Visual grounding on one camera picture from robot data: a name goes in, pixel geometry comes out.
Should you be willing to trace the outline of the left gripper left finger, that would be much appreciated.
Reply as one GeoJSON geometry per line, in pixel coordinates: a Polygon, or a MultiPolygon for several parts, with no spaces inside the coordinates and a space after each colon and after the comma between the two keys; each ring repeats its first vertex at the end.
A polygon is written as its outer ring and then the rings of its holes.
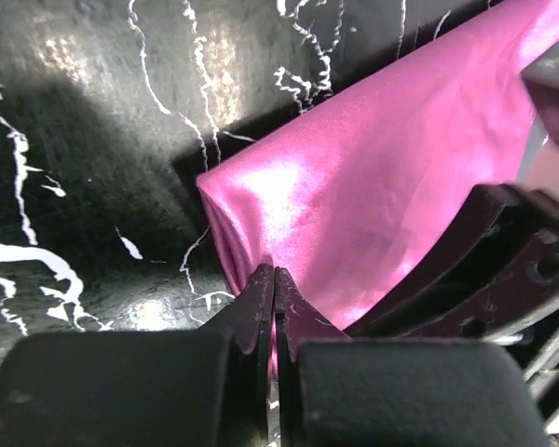
{"type": "Polygon", "coordinates": [[[0,446],[262,446],[275,270],[203,326],[44,333],[0,366],[0,446]]]}

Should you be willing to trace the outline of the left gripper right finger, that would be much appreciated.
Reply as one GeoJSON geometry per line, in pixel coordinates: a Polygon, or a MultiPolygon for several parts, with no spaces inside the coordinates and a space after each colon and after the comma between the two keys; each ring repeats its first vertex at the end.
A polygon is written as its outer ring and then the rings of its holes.
{"type": "Polygon", "coordinates": [[[345,336],[284,268],[274,278],[285,446],[544,446],[539,410],[500,346],[345,336]]]}

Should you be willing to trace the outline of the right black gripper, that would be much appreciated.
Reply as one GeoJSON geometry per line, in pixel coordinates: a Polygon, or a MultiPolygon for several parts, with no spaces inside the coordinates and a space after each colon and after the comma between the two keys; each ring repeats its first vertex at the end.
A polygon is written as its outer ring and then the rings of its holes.
{"type": "Polygon", "coordinates": [[[514,182],[521,186],[559,186],[559,42],[521,72],[535,108],[514,182]]]}

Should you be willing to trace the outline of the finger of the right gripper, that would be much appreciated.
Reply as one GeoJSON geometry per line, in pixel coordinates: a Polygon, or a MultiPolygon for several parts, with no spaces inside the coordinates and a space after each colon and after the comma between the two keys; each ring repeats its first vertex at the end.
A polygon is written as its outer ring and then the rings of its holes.
{"type": "Polygon", "coordinates": [[[559,233],[542,229],[471,298],[402,335],[493,342],[521,332],[559,309],[559,233]]]}
{"type": "Polygon", "coordinates": [[[454,219],[422,260],[378,303],[348,326],[350,335],[365,335],[376,323],[409,303],[419,292],[455,267],[505,211],[516,212],[520,199],[505,184],[477,184],[454,219]]]}

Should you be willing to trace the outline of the purple satin napkin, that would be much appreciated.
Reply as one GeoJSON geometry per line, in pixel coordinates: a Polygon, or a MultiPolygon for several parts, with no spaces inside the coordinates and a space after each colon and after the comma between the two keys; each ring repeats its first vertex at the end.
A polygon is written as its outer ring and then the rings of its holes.
{"type": "Polygon", "coordinates": [[[504,1],[201,174],[230,289],[289,270],[339,328],[428,252],[471,188],[517,176],[535,119],[521,73],[559,1],[504,1]]]}

